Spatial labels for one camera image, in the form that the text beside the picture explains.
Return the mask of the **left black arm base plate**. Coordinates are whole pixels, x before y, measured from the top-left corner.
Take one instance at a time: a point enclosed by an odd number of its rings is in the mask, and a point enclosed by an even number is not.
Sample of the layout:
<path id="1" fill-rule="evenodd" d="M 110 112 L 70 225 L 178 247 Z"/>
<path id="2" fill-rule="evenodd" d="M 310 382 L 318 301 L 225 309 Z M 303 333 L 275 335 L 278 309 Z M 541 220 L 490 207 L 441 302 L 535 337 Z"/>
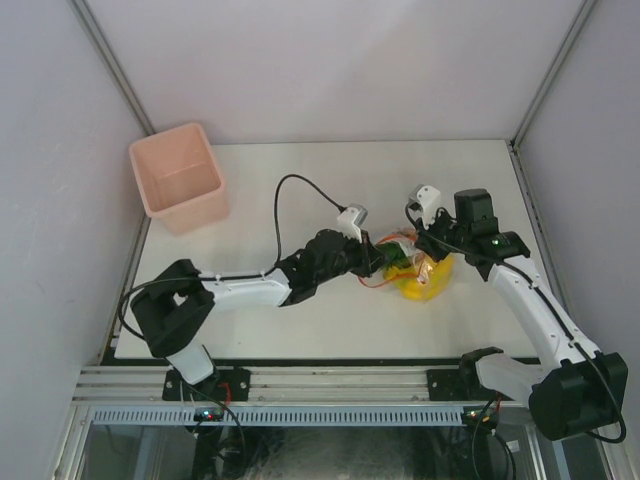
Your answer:
<path id="1" fill-rule="evenodd" d="M 169 370 L 164 379 L 162 399 L 164 401 L 204 402 L 209 399 L 229 404 L 245 402 L 249 397 L 251 372 L 243 368 L 216 370 L 201 382 L 187 383 L 177 370 Z"/>

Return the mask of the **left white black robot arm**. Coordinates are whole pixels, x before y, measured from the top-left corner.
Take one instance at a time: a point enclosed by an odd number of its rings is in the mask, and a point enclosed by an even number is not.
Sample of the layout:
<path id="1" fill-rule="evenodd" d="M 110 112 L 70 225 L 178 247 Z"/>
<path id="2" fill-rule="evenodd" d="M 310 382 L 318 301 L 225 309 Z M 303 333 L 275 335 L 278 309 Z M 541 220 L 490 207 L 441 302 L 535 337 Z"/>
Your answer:
<path id="1" fill-rule="evenodd" d="M 178 260 L 141 286 L 129 307 L 152 356 L 167 360 L 186 391 L 206 400 L 217 392 L 219 374 L 196 335 L 211 314 L 296 305 L 345 274 L 368 278 L 387 260 L 367 233 L 354 239 L 325 229 L 264 273 L 206 275 L 192 261 Z"/>

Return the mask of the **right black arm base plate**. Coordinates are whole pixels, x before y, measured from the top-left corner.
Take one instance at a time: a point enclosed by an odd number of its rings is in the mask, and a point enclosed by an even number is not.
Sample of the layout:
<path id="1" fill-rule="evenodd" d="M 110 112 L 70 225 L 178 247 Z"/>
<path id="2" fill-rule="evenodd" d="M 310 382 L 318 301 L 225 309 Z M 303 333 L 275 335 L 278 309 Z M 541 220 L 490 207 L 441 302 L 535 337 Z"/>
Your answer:
<path id="1" fill-rule="evenodd" d="M 510 397 L 485 387 L 469 386 L 453 368 L 428 369 L 426 380 L 429 399 L 434 402 L 486 401 L 497 397 L 511 401 Z"/>

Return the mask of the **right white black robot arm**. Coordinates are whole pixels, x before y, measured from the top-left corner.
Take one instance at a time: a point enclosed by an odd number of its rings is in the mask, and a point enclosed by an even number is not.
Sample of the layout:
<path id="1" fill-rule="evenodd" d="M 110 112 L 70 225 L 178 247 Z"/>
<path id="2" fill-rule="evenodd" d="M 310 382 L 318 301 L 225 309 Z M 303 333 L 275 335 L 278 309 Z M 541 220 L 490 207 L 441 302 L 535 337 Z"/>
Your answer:
<path id="1" fill-rule="evenodd" d="M 534 347 L 539 363 L 524 364 L 497 347 L 465 354 L 461 391 L 480 399 L 494 390 L 528 408 L 549 440 L 586 434 L 621 444 L 628 434 L 622 405 L 628 366 L 606 354 L 575 324 L 543 281 L 531 252 L 513 231 L 502 232 L 485 189 L 455 193 L 455 211 L 441 193 L 420 185 L 405 214 L 415 227 L 416 248 L 435 261 L 464 257 L 506 302 Z"/>

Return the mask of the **fake pineapple green crown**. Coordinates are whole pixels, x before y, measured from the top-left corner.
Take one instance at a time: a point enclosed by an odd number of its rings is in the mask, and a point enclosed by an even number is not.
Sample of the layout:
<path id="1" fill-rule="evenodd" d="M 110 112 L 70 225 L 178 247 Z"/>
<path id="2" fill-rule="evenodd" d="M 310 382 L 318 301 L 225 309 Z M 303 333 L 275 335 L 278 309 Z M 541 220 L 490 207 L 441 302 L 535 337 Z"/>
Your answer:
<path id="1" fill-rule="evenodd" d="M 397 242 L 380 243 L 376 248 L 384 255 L 386 268 L 405 269 L 412 265 L 410 255 L 407 255 L 402 249 L 402 245 Z"/>

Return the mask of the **clear zip top bag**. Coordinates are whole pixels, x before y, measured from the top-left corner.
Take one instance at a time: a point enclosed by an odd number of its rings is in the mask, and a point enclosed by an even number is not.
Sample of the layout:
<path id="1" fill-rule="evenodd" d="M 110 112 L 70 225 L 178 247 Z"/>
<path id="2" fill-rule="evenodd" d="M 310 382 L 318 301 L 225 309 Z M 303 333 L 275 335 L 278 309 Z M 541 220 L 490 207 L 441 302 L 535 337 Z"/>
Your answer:
<path id="1" fill-rule="evenodd" d="M 413 229 L 399 229 L 379 239 L 375 246 L 390 259 L 381 270 L 382 280 L 370 283 L 359 278 L 369 289 L 393 286 L 406 299 L 426 302 L 443 293 L 453 277 L 454 257 L 436 261 L 415 247 L 417 233 Z"/>

